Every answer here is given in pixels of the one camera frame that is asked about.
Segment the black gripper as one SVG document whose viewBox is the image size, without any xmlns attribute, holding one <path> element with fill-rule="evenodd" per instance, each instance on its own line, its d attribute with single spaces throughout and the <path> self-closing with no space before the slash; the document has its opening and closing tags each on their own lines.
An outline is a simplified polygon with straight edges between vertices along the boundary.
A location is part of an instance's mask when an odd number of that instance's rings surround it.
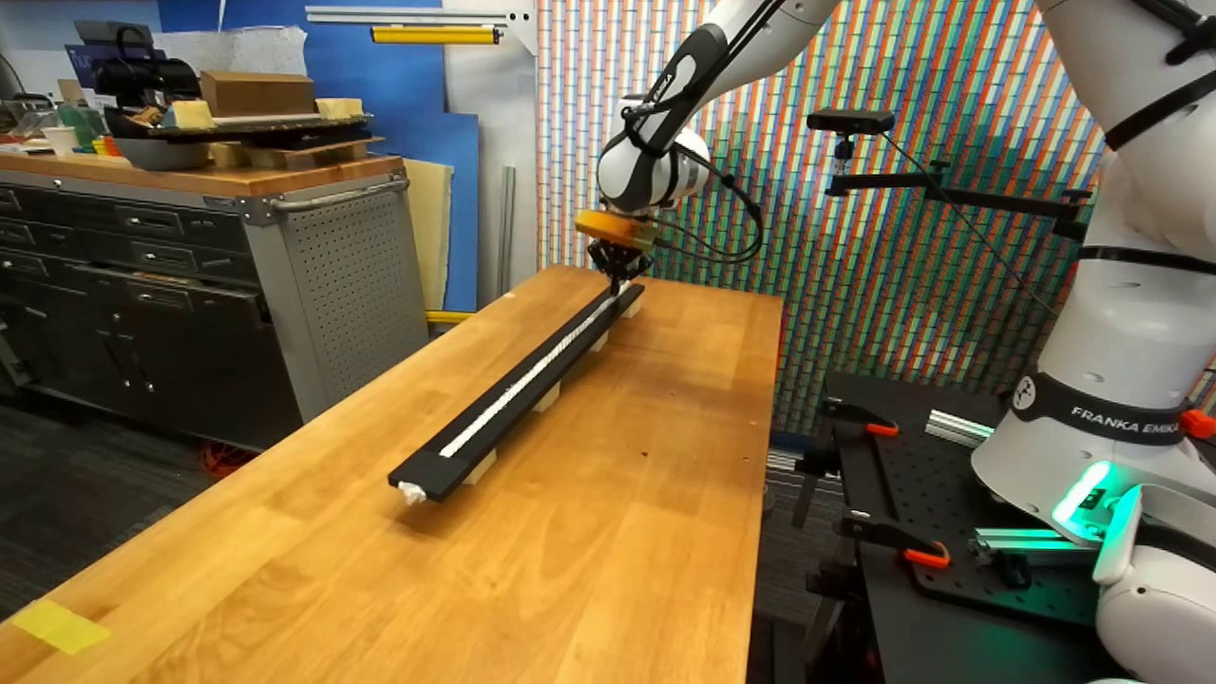
<svg viewBox="0 0 1216 684">
<path fill-rule="evenodd" d="M 634 246 L 596 245 L 592 268 L 609 278 L 612 288 L 621 288 L 623 283 L 646 275 L 649 259 Z"/>
</svg>

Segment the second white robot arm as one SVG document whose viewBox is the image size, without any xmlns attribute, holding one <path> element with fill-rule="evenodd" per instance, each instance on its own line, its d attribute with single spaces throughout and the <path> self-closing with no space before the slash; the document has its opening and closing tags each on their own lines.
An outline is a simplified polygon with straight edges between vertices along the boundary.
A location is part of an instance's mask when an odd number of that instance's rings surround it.
<svg viewBox="0 0 1216 684">
<path fill-rule="evenodd" d="M 1035 0 L 1106 141 L 1069 302 L 973 476 L 1096 557 L 1096 633 L 1140 684 L 1216 684 L 1216 0 Z"/>
</svg>

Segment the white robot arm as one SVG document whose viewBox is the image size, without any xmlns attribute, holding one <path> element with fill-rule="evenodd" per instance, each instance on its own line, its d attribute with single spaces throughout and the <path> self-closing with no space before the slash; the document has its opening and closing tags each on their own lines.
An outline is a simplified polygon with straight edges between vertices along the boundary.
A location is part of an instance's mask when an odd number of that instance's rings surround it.
<svg viewBox="0 0 1216 684">
<path fill-rule="evenodd" d="M 717 167 L 692 118 L 717 96 L 783 73 L 841 0 L 717 0 L 670 53 L 596 151 L 596 208 L 579 216 L 592 268 L 612 283 L 646 272 L 644 234 L 658 208 L 698 196 Z"/>
</svg>

